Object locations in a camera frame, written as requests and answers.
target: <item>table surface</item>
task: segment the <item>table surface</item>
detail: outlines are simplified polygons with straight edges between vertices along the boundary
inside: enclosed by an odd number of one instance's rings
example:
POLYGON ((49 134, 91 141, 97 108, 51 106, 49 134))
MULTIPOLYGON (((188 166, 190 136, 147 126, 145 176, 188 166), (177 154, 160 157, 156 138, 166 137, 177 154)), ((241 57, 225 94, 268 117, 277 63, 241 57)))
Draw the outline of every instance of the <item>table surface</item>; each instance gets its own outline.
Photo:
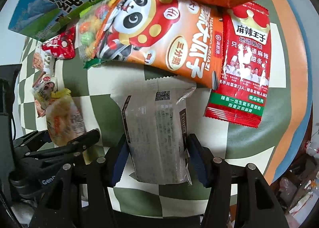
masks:
MULTIPOLYGON (((287 0, 258 0, 270 12, 272 31, 272 61, 267 105, 258 129, 229 124, 203 117, 210 90, 198 88, 187 99, 188 131, 194 132, 203 146, 230 164, 245 166, 255 163, 271 183, 294 158, 305 133, 310 116, 312 79, 307 66, 303 37, 287 0)), ((32 68, 36 40, 26 38, 21 56, 22 69, 18 78, 18 103, 24 133, 46 129, 45 118, 36 118, 31 86, 40 72, 32 68)), ((58 88, 72 91, 87 130, 97 128, 101 140, 89 150, 90 158, 103 156, 114 146, 123 132, 120 109, 110 98, 112 91, 122 86, 146 86, 161 82, 164 73, 143 65, 109 62, 101 67, 83 69, 77 56, 58 60, 55 75, 58 88)), ((171 86, 185 81, 169 77, 171 86)), ((121 181, 109 188, 115 210, 150 217, 192 216, 205 211, 209 189, 197 180, 192 167, 192 186, 154 185, 140 183, 129 177, 133 172, 129 159, 121 181)), ((231 203, 236 202, 237 187, 232 186, 231 203)))

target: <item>green checkered pattern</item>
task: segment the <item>green checkered pattern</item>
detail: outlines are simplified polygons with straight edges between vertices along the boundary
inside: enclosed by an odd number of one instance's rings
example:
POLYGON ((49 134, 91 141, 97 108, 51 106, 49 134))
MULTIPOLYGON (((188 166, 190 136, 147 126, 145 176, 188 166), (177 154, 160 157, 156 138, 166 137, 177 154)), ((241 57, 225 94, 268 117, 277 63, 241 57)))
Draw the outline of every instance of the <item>green checkered pattern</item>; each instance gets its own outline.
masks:
MULTIPOLYGON (((260 0, 260 4, 272 12, 271 21, 282 29, 271 0, 260 0)), ((282 48, 285 56, 286 80, 289 80, 289 64, 284 38, 282 48)), ((36 40, 26 38, 21 56, 22 69, 19 82, 19 115, 23 133, 46 129, 45 117, 37 118, 31 88, 40 72, 32 68, 32 57, 36 40)), ((108 147, 115 146, 124 134, 121 112, 110 98, 119 87, 147 87, 154 78, 167 77, 172 87, 185 83, 182 78, 153 68, 124 62, 108 62, 102 66, 83 69, 83 62, 76 49, 71 60, 57 60, 55 76, 58 89, 72 91, 72 97, 85 122, 86 130, 96 128, 101 133, 97 145, 88 150, 92 160, 104 156, 108 147)), ((265 172, 275 147, 286 131, 291 117, 290 87, 269 87, 267 105, 258 129, 229 124, 225 121, 203 117, 209 100, 210 90, 197 88, 187 99, 188 132, 195 133, 203 146, 215 156, 226 158, 231 164, 245 166, 249 162, 265 172)), ((109 188, 112 206, 115 210, 139 216, 165 218, 171 216, 192 216, 205 211, 210 189, 198 181, 192 165, 189 166, 192 185, 154 185, 141 183, 129 175, 134 171, 129 158, 121 181, 115 188, 109 188)), ((237 187, 232 186, 231 203, 236 203, 237 187)))

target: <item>red snack package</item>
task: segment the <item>red snack package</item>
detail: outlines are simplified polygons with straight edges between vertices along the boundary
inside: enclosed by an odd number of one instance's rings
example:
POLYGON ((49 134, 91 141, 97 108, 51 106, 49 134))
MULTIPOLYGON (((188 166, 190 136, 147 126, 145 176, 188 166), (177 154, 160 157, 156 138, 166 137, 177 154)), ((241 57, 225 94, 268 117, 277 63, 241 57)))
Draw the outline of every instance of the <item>red snack package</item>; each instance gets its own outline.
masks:
POLYGON ((72 59, 75 56, 73 39, 75 26, 42 44, 42 49, 53 57, 72 59))
POLYGON ((268 10, 248 2, 223 15, 224 66, 206 117, 257 128, 266 104, 271 34, 268 10))

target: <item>panda mascot face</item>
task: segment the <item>panda mascot face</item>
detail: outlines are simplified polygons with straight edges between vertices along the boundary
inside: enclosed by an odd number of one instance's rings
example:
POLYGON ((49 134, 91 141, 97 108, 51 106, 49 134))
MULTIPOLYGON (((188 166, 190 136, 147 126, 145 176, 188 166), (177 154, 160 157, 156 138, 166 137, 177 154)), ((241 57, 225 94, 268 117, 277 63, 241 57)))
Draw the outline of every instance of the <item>panda mascot face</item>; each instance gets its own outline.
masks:
POLYGON ((150 47, 180 19, 178 0, 126 0, 113 19, 99 58, 125 60, 132 49, 150 47))

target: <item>barcode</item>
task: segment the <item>barcode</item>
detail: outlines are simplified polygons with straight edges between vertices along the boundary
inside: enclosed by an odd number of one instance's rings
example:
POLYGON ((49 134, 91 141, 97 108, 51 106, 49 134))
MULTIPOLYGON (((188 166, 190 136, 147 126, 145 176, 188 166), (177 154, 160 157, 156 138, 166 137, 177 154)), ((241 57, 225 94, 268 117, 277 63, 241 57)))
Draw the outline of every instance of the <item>barcode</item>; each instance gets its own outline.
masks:
POLYGON ((170 99, 169 91, 159 91, 156 93, 155 101, 169 101, 170 99))

